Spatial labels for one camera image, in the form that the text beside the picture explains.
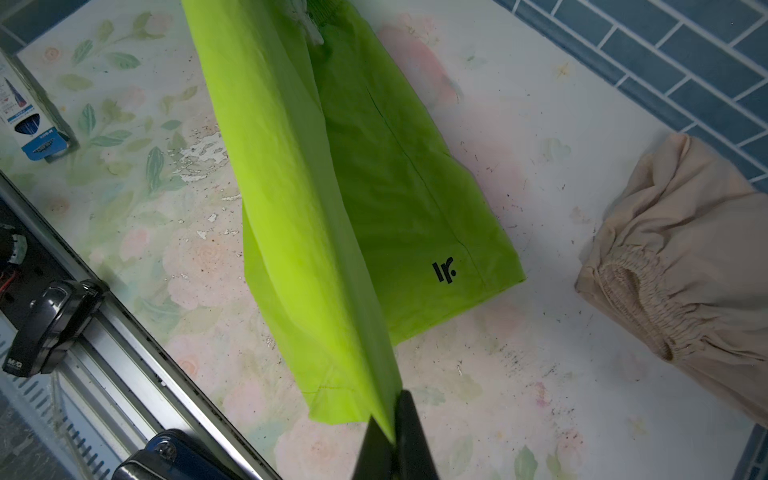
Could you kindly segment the black remote-like device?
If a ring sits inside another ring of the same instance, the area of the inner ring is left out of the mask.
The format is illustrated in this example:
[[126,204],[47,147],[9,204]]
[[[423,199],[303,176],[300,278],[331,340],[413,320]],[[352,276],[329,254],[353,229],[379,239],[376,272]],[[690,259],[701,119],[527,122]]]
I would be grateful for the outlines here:
[[3,371],[19,378],[50,374],[88,326],[109,289],[101,281],[56,280],[31,306]]

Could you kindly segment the lime green shorts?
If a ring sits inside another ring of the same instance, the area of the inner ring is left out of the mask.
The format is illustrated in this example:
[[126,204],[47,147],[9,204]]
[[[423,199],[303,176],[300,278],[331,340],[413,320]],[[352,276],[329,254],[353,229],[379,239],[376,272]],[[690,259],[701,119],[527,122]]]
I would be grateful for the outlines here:
[[187,1],[242,196],[245,279],[309,408],[396,435],[394,346],[525,276],[346,1]]

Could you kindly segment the aluminium front rail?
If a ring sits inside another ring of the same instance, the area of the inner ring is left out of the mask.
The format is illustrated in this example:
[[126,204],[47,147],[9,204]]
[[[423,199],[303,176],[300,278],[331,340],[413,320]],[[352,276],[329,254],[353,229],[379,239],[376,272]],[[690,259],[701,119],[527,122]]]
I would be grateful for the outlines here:
[[[8,179],[1,182],[1,201],[65,270],[65,280],[101,281]],[[51,468],[66,478],[111,479],[152,437],[178,429],[241,479],[276,477],[110,289],[50,374],[19,378],[3,371],[18,330],[1,312],[1,397],[29,431],[20,452],[2,457],[5,475],[32,478]],[[33,458],[25,460],[25,452]]]

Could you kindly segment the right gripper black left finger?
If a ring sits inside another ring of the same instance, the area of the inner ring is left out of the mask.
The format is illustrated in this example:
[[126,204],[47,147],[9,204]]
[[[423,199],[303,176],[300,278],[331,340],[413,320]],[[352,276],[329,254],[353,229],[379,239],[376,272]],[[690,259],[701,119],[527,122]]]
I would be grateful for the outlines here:
[[371,417],[351,479],[391,480],[393,465],[392,444]]

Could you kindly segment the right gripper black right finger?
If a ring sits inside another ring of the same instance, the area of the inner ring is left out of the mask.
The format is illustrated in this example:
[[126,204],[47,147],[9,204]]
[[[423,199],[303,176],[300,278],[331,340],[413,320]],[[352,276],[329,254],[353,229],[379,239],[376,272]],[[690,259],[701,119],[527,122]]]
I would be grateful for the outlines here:
[[439,479],[413,396],[407,390],[400,393],[396,407],[394,461],[397,479]]

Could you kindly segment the beige drawstring shorts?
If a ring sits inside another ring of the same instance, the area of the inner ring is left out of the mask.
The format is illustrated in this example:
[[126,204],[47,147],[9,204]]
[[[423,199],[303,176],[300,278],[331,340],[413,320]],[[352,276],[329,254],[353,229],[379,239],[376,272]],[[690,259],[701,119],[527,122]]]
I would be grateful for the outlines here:
[[673,134],[606,211],[576,291],[661,360],[767,422],[767,196]]

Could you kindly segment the white blue paper card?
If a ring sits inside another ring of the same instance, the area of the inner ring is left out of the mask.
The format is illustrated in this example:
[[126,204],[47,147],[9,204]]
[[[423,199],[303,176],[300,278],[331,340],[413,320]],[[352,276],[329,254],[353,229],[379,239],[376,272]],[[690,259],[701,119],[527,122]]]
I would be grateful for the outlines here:
[[16,56],[1,51],[1,121],[30,161],[52,163],[75,150],[74,131]]

